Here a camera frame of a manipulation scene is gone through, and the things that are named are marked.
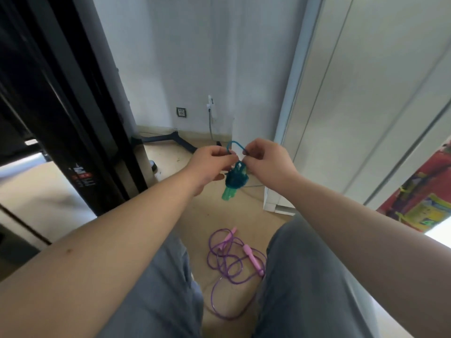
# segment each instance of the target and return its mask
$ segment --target pink handle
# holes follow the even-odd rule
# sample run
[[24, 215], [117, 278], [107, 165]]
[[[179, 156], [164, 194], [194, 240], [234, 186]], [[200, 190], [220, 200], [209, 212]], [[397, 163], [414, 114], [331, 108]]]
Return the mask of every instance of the pink handle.
[[223, 249], [224, 249], [224, 246], [227, 244], [227, 241], [228, 241], [229, 239], [231, 239], [232, 235], [233, 235], [235, 232], [236, 232], [236, 228], [234, 227], [234, 228], [231, 230], [231, 233], [229, 233], [229, 234], [225, 237], [225, 239], [221, 242], [221, 244], [218, 245], [218, 249], [219, 249], [219, 250], [223, 250]]
[[243, 245], [243, 250], [247, 256], [249, 256], [249, 259], [251, 260], [252, 264], [255, 267], [255, 270], [258, 272], [258, 275], [262, 276], [265, 275], [265, 272], [263, 271], [261, 265], [258, 263], [257, 259], [252, 253], [252, 249], [247, 244]]

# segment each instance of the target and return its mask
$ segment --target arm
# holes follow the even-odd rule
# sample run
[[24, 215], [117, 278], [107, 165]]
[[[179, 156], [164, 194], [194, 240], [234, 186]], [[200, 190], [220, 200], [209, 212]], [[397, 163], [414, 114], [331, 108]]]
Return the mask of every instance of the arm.
[[368, 292], [414, 337], [451, 336], [451, 250], [299, 175], [286, 150], [257, 139], [244, 162], [289, 200]]
[[192, 197], [238, 161], [226, 154], [219, 146], [198, 149], [182, 171], [52, 244], [3, 281], [0, 337], [95, 336]]

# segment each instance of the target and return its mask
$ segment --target blue jump rope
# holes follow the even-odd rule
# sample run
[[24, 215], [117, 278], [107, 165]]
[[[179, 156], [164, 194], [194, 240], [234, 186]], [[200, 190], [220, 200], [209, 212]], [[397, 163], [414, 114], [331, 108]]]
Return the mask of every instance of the blue jump rope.
[[[249, 154], [246, 149], [241, 146], [236, 141], [229, 141], [227, 144], [227, 152], [230, 154], [230, 147], [232, 143], [236, 143], [246, 154]], [[238, 161], [234, 168], [227, 172], [225, 177], [225, 190], [222, 194], [223, 200], [229, 200], [230, 198], [235, 197], [236, 190], [246, 185], [248, 182], [249, 176], [247, 175], [246, 165], [242, 161]]]

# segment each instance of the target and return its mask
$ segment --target denim pants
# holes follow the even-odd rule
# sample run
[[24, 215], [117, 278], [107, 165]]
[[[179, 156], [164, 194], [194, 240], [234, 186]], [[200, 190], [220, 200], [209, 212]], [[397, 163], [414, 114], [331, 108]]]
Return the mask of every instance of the denim pants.
[[[379, 336], [371, 297], [300, 215], [267, 255], [254, 338]], [[97, 337], [201, 337], [202, 313], [188, 253], [171, 233]]]

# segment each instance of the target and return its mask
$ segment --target person's left arm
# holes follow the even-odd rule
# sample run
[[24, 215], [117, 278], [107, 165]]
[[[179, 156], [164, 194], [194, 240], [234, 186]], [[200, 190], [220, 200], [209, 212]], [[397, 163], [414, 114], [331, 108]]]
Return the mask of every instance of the person's left arm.
[[237, 161], [202, 147], [182, 171], [43, 250], [0, 284], [0, 337], [95, 336], [190, 200]]

